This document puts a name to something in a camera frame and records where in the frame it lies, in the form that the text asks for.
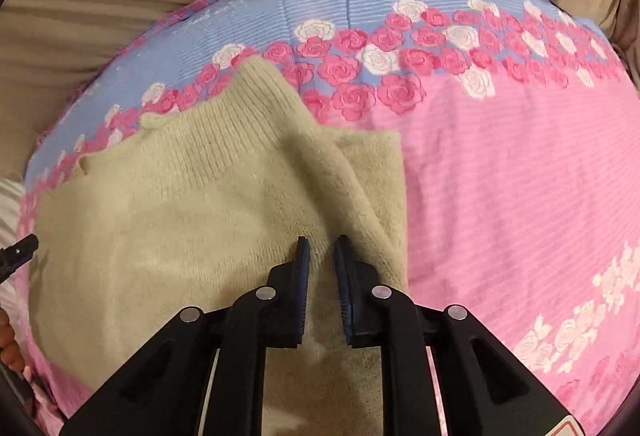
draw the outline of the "knit fabric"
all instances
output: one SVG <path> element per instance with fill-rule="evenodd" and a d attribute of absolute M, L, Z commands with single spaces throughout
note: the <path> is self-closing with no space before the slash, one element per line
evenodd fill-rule
<path fill-rule="evenodd" d="M 42 196 L 30 315 L 45 355 L 97 389 L 181 308 L 231 305 L 306 236 L 306 334 L 268 352 L 265 434 L 380 432 L 379 353 L 344 345 L 331 245 L 347 234 L 406 288 L 398 135 L 317 125 L 258 57 L 218 97 L 142 126 Z"/>

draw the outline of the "white sticker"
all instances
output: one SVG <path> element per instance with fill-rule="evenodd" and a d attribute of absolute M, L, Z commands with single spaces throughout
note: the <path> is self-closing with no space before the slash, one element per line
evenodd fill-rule
<path fill-rule="evenodd" d="M 564 418 L 546 436 L 584 436 L 578 422 L 571 415 Z"/>

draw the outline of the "silver rivet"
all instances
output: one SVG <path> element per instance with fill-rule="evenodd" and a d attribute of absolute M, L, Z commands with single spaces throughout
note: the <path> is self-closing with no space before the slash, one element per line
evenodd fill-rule
<path fill-rule="evenodd" d="M 373 297 L 377 297 L 378 299 L 389 299 L 389 297 L 391 297 L 391 288 L 384 285 L 377 285 L 371 288 L 371 293 Z"/>
<path fill-rule="evenodd" d="M 454 304 L 453 306 L 449 307 L 447 313 L 449 314 L 449 317 L 455 319 L 456 321 L 463 321 L 466 319 L 466 315 L 468 315 L 466 308 L 460 306 L 459 304 Z"/>
<path fill-rule="evenodd" d="M 276 297 L 276 291 L 271 286 L 262 286 L 255 291 L 255 296 L 261 301 L 270 301 Z"/>
<path fill-rule="evenodd" d="M 200 317 L 200 311 L 197 308 L 185 308 L 180 312 L 180 320 L 182 322 L 194 322 Z"/>

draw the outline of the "bedsheet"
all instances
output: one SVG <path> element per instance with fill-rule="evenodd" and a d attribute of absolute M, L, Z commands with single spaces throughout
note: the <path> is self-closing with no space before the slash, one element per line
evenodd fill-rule
<path fill-rule="evenodd" d="M 547 0 L 197 0 L 43 138 L 18 235 L 82 154 L 257 54 L 319 123 L 400 131 L 414 300 L 465 304 L 596 434 L 640 369 L 640 104 L 597 27 Z M 89 392 L 27 339 L 71 415 Z"/>

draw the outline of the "sweater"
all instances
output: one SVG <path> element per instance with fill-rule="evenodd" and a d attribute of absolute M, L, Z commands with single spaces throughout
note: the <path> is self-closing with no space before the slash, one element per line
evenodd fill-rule
<path fill-rule="evenodd" d="M 379 351 L 345 346 L 331 247 L 348 235 L 406 289 L 398 135 L 319 126 L 259 57 L 219 96 L 141 126 L 41 196 L 30 318 L 47 358 L 97 389 L 181 308 L 231 305 L 306 236 L 305 337 L 268 350 L 264 433 L 381 432 Z"/>

